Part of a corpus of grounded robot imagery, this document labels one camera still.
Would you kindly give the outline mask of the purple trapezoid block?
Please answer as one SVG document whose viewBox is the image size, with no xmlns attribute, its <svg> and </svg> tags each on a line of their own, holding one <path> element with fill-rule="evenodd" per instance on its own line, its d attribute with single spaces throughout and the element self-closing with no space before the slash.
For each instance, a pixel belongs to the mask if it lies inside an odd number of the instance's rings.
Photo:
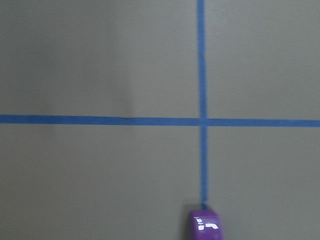
<svg viewBox="0 0 320 240">
<path fill-rule="evenodd" d="M 190 240 L 224 240 L 221 217 L 212 209 L 191 210 Z"/>
</svg>

